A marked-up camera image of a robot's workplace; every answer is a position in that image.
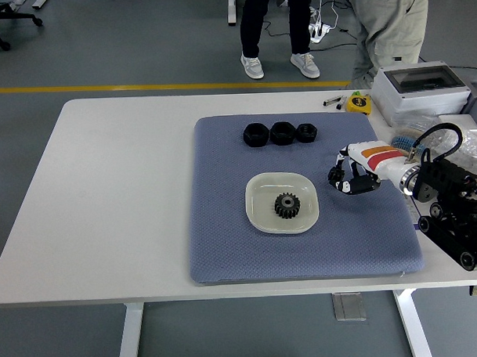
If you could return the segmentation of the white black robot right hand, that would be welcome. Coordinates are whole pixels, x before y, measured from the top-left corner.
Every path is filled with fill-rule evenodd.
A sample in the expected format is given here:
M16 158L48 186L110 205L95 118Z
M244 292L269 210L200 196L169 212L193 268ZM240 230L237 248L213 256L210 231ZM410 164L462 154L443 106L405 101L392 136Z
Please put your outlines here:
M412 164L403 153L382 141L348 144L338 152L336 165L327 175L329 183L347 195L359 195L378 189L390 180L401 191L406 188Z

